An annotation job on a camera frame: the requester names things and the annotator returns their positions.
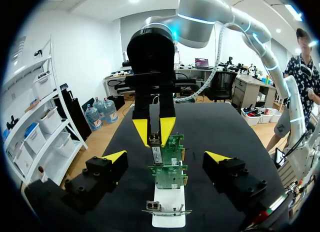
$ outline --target laptop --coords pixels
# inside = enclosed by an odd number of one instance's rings
[[[196,58],[195,68],[199,70],[209,70],[209,61],[207,58]]]

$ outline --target patterned shirt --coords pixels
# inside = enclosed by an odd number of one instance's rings
[[[302,58],[302,55],[293,56],[285,71],[284,74],[293,76],[295,78],[295,81],[298,85],[298,90],[300,93],[301,103],[302,103],[302,109],[304,113],[304,121],[307,125],[310,120],[310,114],[314,105],[314,101],[309,99],[308,97],[308,91],[307,88],[313,89],[314,93],[319,95],[320,90],[320,77],[319,77],[319,71],[314,66],[314,62],[311,59],[308,63],[308,68],[311,70],[313,69],[312,76],[309,76],[308,69],[300,67],[301,65],[306,65],[304,62],[304,59]]]

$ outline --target shorts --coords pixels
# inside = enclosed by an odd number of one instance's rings
[[[278,120],[278,123],[276,123],[276,126],[274,127],[274,133],[278,137],[283,138],[286,136],[286,134],[288,134],[290,130],[291,130],[290,113],[289,113],[289,109],[285,107],[281,117]]]

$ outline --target computer monitor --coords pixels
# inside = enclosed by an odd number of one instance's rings
[[[196,68],[208,68],[209,61],[207,58],[196,58],[195,59],[195,67]]]
[[[179,54],[179,51],[176,51],[174,53],[174,64],[175,65],[180,65],[180,54]]]

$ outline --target yellow triangular marker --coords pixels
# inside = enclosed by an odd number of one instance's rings
[[[146,118],[133,119],[132,122],[134,123],[134,126],[135,126],[136,130],[138,131],[144,146],[150,148],[150,146],[148,145],[148,138],[147,138],[147,136],[148,136],[148,120]]]
[[[164,147],[175,126],[176,117],[160,118],[161,146]]]
[[[217,153],[212,153],[210,151],[205,151],[212,159],[214,159],[215,162],[219,163],[220,161],[223,161],[225,159],[230,160],[232,158],[225,157],[223,155],[217,154]]]
[[[120,156],[122,156],[123,153],[127,153],[127,151],[122,150],[122,151],[117,152],[117,153],[113,153],[113,154],[109,154],[109,155],[103,156],[103,157],[101,157],[101,159],[110,160],[110,161],[112,161],[112,164],[113,164]]]

